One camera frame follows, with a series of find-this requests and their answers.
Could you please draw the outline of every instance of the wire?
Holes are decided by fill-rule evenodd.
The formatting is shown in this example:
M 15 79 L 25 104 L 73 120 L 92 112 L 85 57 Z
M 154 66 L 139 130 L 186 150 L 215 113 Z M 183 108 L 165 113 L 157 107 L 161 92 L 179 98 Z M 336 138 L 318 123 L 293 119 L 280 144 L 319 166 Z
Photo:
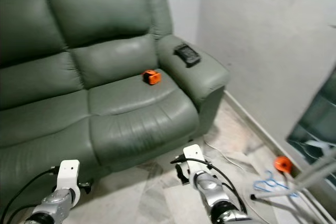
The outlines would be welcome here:
M 298 144 L 302 147 L 303 151 L 304 151 L 309 157 L 311 157 L 311 158 L 313 158 L 313 159 L 315 159 L 315 160 L 318 160 L 318 159 L 319 159 L 318 157 L 315 157 L 315 156 L 311 155 L 311 154 L 308 152 L 308 150 L 307 150 L 307 148 L 306 148 L 306 145 L 308 145 L 308 144 L 303 144 L 303 143 L 298 143 Z
M 241 170 L 243 171 L 244 178 L 246 178 L 246 171 L 245 171 L 244 168 L 242 168 L 240 165 L 236 164 L 236 163 L 233 162 L 231 159 L 229 159 L 226 155 L 224 155 L 224 153 L 223 153 L 222 151 L 220 151 L 220 150 L 217 149 L 216 147 L 213 147 L 212 145 L 210 145 L 207 141 L 205 141 L 205 138 L 203 138 L 203 140 L 204 140 L 204 143 L 205 143 L 206 145 L 208 145 L 210 148 L 217 150 L 217 151 L 223 156 L 223 158 L 226 159 L 229 163 L 231 163 L 231 164 L 237 166 L 239 169 L 241 169 Z M 261 219 L 261 220 L 263 220 L 263 221 L 264 221 L 265 223 L 267 223 L 267 224 L 271 224 L 270 222 L 268 222 L 267 220 L 265 220 L 265 219 L 264 219 L 264 218 L 257 212 L 257 210 L 255 210 L 255 209 L 249 204 L 248 200 L 246 200 L 245 195 L 244 195 L 245 187 L 246 187 L 246 183 L 243 183 L 243 193 L 242 193 L 242 197 L 243 197 L 243 199 L 245 200 L 245 203 L 250 207 L 250 209 L 251 209 L 251 210 L 252 210 L 252 211 L 253 211 L 253 212 L 254 212 L 254 213 Z
M 171 161 L 170 163 L 174 164 L 174 163 L 185 162 L 185 161 L 195 161 L 195 162 L 199 162 L 199 163 L 205 164 L 207 166 L 210 166 L 212 169 L 216 170 L 219 174 L 221 174 L 229 182 L 232 190 L 235 192 L 235 194 L 238 195 L 237 189 L 235 188 L 235 186 L 233 185 L 231 180 L 220 169 L 218 169 L 216 166 L 214 166 L 212 164 L 209 164 L 209 163 L 207 163 L 203 160 L 199 160 L 199 159 L 196 159 L 196 158 L 178 158 L 174 161 Z M 246 206 L 245 206 L 244 202 L 242 200 L 240 200 L 239 204 L 240 204 L 240 208 L 242 209 L 242 211 L 247 214 L 247 209 L 246 209 Z
M 42 173 L 40 173 L 39 175 L 35 176 L 31 181 L 29 181 L 20 191 L 18 191 L 14 197 L 8 202 L 3 214 L 2 214 L 2 217 L 1 217 L 1 220 L 0 220 L 0 224 L 4 224 L 4 221 L 5 221 L 5 216 L 7 214 L 7 211 L 10 207 L 10 205 L 13 203 L 13 201 L 23 192 L 24 189 L 26 189 L 32 182 L 34 182 L 36 179 L 38 179 L 39 177 L 42 177 L 43 175 L 45 174 L 48 174 L 48 173 L 55 173 L 55 168 L 52 168 L 52 169 L 49 169 L 49 170 L 46 170 Z
M 222 185 L 225 186 L 225 187 L 227 187 L 227 189 L 229 189 L 237 197 L 238 202 L 240 204 L 240 207 L 243 205 L 244 206 L 244 211 L 243 212 L 247 214 L 246 206 L 245 206 L 242 198 L 239 196 L 239 194 L 237 192 L 233 191 L 233 189 L 228 184 L 222 183 Z
M 22 207 L 19 207 L 18 209 L 16 209 L 12 215 L 10 216 L 10 218 L 8 219 L 7 224 L 11 224 L 11 221 L 14 219 L 15 215 L 17 215 L 18 212 L 20 212 L 21 210 L 25 209 L 25 208 L 30 208 L 30 207 L 36 207 L 38 204 L 31 204 L 31 205 L 25 205 Z

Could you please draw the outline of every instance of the orange object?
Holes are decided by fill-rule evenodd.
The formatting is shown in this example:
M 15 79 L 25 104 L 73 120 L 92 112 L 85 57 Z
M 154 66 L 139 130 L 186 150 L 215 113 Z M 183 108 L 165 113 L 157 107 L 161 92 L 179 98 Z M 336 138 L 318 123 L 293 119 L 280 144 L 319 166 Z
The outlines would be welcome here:
M 280 156 L 274 160 L 274 167 L 284 173 L 290 173 L 292 169 L 292 162 L 288 157 Z
M 161 81 L 161 74 L 154 70 L 146 70 L 144 73 L 142 73 L 142 76 L 143 81 L 149 85 L 154 85 Z

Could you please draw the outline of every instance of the sofa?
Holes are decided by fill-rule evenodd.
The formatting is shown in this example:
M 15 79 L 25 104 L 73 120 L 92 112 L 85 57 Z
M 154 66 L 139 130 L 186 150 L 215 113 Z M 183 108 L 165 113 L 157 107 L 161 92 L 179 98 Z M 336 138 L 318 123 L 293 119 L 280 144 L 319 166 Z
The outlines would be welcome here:
M 186 68 L 167 0 L 0 0 L 0 198 L 64 159 L 81 181 L 208 132 L 228 82 L 214 58 Z M 161 73 L 149 85 L 145 70 Z M 39 202 L 55 176 L 16 201 Z

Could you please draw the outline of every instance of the metal robot arm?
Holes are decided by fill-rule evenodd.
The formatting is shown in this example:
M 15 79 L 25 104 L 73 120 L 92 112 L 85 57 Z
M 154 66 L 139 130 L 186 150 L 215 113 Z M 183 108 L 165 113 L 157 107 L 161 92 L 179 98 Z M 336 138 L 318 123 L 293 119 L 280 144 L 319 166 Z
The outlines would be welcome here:
M 197 144 L 183 149 L 183 155 L 176 157 L 177 160 L 184 158 L 194 158 L 205 161 L 202 151 Z M 200 195 L 203 205 L 213 224 L 258 224 L 238 208 L 225 193 L 221 181 L 211 174 L 205 164 L 196 161 L 186 161 L 176 165 L 178 178 L 182 184 L 190 183 Z
M 78 172 L 78 160 L 62 161 L 55 191 L 34 208 L 25 224 L 61 224 L 80 198 L 79 187 L 84 188 L 87 193 L 91 188 L 90 183 L 77 184 Z

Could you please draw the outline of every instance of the white cable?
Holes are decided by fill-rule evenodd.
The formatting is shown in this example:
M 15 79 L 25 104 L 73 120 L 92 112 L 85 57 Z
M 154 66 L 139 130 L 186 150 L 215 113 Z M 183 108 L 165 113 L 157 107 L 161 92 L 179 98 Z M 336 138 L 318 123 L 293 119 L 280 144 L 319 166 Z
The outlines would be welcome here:
M 298 143 L 298 144 L 302 147 L 303 151 L 304 151 L 308 156 L 310 156 L 311 158 L 313 158 L 313 159 L 315 159 L 315 160 L 318 160 L 318 159 L 319 159 L 318 157 L 315 157 L 315 156 L 311 155 L 311 154 L 308 152 L 308 150 L 307 150 L 306 147 L 305 147 L 305 144 L 302 144 L 302 143 Z
M 217 150 L 222 156 L 223 156 L 223 158 L 225 158 L 229 163 L 231 163 L 231 164 L 233 164 L 233 165 L 235 165 L 235 166 L 237 166 L 239 169 L 241 169 L 242 171 L 243 171 L 243 174 L 244 174 L 244 178 L 246 178 L 246 171 L 245 171 L 245 169 L 244 168 L 242 168 L 240 165 L 238 165 L 238 164 L 236 164 L 235 162 L 233 162 L 231 159 L 229 159 L 227 156 L 225 156 L 224 154 L 223 154 L 223 152 L 222 151 L 220 151 L 219 149 L 217 149 L 216 147 L 214 147 L 214 146 L 212 146 L 212 145 L 210 145 L 207 141 L 205 141 L 205 137 L 203 137 L 203 140 L 204 140 L 204 143 L 206 144 L 206 145 L 208 145 L 209 147 L 211 147 L 211 148 L 213 148 L 213 149 L 215 149 L 215 150 Z M 245 201 L 245 203 L 250 207 L 250 209 L 261 219 L 261 220 L 263 220 L 265 223 L 267 223 L 267 224 L 271 224 L 271 223 L 269 223 L 267 220 L 265 220 L 249 203 L 248 203 L 248 201 L 245 199 L 245 195 L 244 195 L 244 192 L 245 192 L 245 189 L 246 189 L 246 183 L 243 183 L 243 193 L 241 194 L 241 196 L 242 196 L 242 198 L 243 198 L 243 200 Z

